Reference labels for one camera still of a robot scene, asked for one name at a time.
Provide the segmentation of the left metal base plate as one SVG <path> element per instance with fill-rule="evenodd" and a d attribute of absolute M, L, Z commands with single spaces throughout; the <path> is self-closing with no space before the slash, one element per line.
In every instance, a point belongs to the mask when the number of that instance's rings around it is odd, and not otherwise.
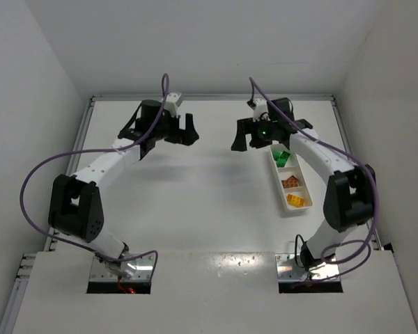
<path fill-rule="evenodd" d="M 116 283 L 118 280 L 129 283 L 146 283 L 153 272 L 155 257 L 147 255 L 128 262 L 106 262 L 94 257 L 91 262 L 89 281 L 92 283 Z"/>

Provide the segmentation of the yellow lego brick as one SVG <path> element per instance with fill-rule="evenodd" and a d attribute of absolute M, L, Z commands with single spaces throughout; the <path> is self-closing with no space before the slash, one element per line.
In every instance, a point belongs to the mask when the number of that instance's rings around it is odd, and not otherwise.
<path fill-rule="evenodd" d="M 304 207 L 305 206 L 305 199 L 301 196 L 297 196 L 295 194 L 289 193 L 286 196 L 286 201 L 289 205 L 293 207 Z"/>

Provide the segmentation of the white divided plastic tray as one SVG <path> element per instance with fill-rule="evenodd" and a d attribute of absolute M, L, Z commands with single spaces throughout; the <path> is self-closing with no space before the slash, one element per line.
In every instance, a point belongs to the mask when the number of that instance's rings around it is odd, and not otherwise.
<path fill-rule="evenodd" d="M 297 155 L 283 144 L 272 144 L 268 158 L 286 212 L 303 212 L 313 206 Z"/>

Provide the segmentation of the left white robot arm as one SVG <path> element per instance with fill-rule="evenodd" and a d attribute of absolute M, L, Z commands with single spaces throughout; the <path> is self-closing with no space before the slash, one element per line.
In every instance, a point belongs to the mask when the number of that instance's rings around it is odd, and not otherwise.
<path fill-rule="evenodd" d="M 158 141 L 190 146 L 199 139 L 191 113 L 185 114 L 185 128 L 180 128 L 181 103 L 180 93 L 169 93 L 160 101 L 141 101 L 110 148 L 71 176 L 59 175 L 52 187 L 49 225 L 119 267 L 129 256 L 128 247 L 105 228 L 102 192 Z"/>

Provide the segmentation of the aluminium frame rail right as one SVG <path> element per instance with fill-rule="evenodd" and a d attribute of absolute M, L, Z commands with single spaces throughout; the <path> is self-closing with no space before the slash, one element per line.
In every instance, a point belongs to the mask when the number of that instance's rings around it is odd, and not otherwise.
<path fill-rule="evenodd" d="M 375 176 L 373 169 L 370 166 L 367 167 L 367 169 L 370 169 L 370 174 L 372 174 L 372 177 L 369 179 L 365 169 L 362 170 L 362 165 L 356 164 L 353 161 L 350 143 L 339 112 L 339 105 L 335 98 L 333 99 L 332 107 L 345 148 L 345 150 L 341 150 L 341 154 L 345 155 L 353 165 L 349 171 L 334 173 L 335 182 L 337 184 L 341 183 L 341 186 L 338 185 L 339 190 L 334 191 L 334 193 L 338 195 L 345 194 L 345 183 L 348 183 L 353 190 L 353 193 L 352 191 L 348 191 L 349 194 L 346 195 L 347 199 L 340 200 L 339 204 L 336 205 L 338 207 L 336 211 L 340 216 L 339 220 L 345 221 L 346 223 L 355 222 L 358 225 L 366 225 L 368 232 L 364 238 L 364 242 L 370 244 L 374 240 L 379 251 L 390 251 L 394 253 L 392 244 L 383 244 L 383 240 L 381 239 L 380 215 L 374 211 L 374 193 L 371 185 L 371 181 Z"/>

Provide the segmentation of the brown lego brick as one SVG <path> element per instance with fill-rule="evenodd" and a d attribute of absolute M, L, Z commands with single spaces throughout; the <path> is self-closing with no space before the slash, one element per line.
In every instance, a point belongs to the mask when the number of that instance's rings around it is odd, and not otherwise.
<path fill-rule="evenodd" d="M 299 185 L 300 185 L 299 180 L 294 175 L 291 175 L 287 180 L 285 180 L 286 189 L 295 188 L 295 187 L 298 187 Z"/>
<path fill-rule="evenodd" d="M 298 186 L 298 181 L 293 178 L 282 180 L 281 183 L 284 189 L 294 188 Z"/>

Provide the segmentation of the metal base plate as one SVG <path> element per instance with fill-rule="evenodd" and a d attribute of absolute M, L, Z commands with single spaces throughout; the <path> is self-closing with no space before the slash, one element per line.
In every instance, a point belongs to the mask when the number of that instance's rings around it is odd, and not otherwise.
<path fill-rule="evenodd" d="M 298 283 L 308 280 L 333 281 L 340 280 L 339 268 L 324 262 L 306 270 L 302 266 L 300 256 L 294 253 L 278 253 L 275 255 L 277 279 L 280 283 Z"/>
<path fill-rule="evenodd" d="M 92 283 L 116 283 L 118 280 L 129 283 L 146 283 L 153 272 L 155 257 L 147 255 L 128 262 L 106 262 L 94 257 L 91 262 L 89 281 Z"/>

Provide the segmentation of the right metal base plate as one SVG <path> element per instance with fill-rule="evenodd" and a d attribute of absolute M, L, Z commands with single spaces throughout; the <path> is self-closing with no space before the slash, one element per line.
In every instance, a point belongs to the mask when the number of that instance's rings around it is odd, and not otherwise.
<path fill-rule="evenodd" d="M 302 266 L 300 256 L 294 253 L 278 253 L 275 255 L 277 279 L 280 283 L 298 283 L 308 280 L 333 281 L 340 280 L 339 268 L 324 262 L 306 270 Z"/>

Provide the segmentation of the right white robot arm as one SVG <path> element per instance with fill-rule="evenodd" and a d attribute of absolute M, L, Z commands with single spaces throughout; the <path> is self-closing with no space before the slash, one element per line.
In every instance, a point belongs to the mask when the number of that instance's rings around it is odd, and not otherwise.
<path fill-rule="evenodd" d="M 300 250 L 304 269 L 331 262 L 336 250 L 358 225 L 374 220 L 376 175 L 369 165 L 354 162 L 345 151 L 322 141 L 305 119 L 295 119 L 293 104 L 286 98 L 267 101 L 251 98 L 253 115 L 239 119 L 231 150 L 264 148 L 278 142 L 302 157 L 326 185 L 324 219 Z"/>

